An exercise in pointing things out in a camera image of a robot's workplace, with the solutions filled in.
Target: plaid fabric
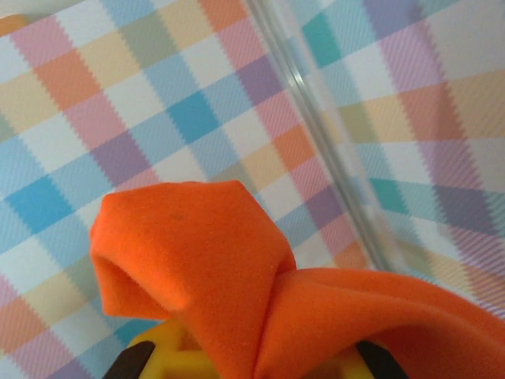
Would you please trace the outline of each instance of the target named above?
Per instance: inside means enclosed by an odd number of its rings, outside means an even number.
[[[153,325],[101,311],[112,191],[238,178],[301,266],[367,264],[239,1],[87,0],[0,46],[0,377],[101,377]]]
[[[279,2],[410,273],[505,317],[504,3]]]

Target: checkered pattern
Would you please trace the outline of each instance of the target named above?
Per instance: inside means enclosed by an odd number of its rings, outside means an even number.
[[[504,3],[279,1],[410,272],[505,317]]]
[[[102,314],[109,192],[238,178],[300,265],[368,264],[240,1],[87,0],[0,46],[0,377],[101,377],[153,325]]]

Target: yellow plastic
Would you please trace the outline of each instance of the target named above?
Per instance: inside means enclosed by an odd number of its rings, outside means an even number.
[[[140,379],[219,379],[211,360],[186,331],[173,319],[137,336],[130,346],[142,341],[155,343]],[[302,379],[373,379],[355,347],[316,367]]]

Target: black plastic part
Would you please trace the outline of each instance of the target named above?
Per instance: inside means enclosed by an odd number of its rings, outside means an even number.
[[[375,379],[409,379],[389,351],[368,341],[356,345]]]
[[[103,379],[138,379],[156,345],[142,341],[121,352]]]

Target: folded felt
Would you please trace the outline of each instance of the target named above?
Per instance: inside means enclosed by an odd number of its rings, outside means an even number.
[[[107,195],[91,240],[104,312],[180,318],[226,379],[301,377],[366,339],[413,379],[505,373],[501,320],[407,276],[297,270],[239,182]]]

